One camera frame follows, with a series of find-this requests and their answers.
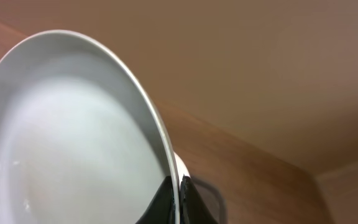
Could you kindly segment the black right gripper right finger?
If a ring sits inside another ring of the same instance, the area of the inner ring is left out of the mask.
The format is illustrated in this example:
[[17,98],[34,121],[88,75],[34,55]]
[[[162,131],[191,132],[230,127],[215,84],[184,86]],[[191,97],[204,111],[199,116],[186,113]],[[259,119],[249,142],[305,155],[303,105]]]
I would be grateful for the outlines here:
[[196,186],[208,190],[212,186],[207,182],[184,175],[180,184],[180,223],[181,224],[218,224],[203,201]]

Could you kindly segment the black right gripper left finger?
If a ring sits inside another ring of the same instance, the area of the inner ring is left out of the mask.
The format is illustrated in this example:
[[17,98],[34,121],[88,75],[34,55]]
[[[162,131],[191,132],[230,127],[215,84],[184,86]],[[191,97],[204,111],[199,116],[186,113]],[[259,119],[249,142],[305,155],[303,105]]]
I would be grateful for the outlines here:
[[136,224],[174,224],[174,202],[172,178],[166,176]]

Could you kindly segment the white plate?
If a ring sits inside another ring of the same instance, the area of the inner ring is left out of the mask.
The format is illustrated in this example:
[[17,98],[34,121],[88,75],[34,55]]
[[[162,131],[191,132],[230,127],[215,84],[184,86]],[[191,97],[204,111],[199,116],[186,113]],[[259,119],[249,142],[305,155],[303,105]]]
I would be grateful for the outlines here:
[[191,176],[181,157],[177,153],[174,153],[174,155],[175,155],[175,162],[176,162],[177,174],[178,174],[178,187],[180,187],[183,178],[184,177],[190,178]]

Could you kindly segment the pale blue rimmed plate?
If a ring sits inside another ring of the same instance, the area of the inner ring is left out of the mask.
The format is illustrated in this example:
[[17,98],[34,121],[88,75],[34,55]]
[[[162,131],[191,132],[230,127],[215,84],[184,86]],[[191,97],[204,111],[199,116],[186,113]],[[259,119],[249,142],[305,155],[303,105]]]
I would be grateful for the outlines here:
[[107,47],[48,30],[0,60],[0,223],[179,223],[164,123]]

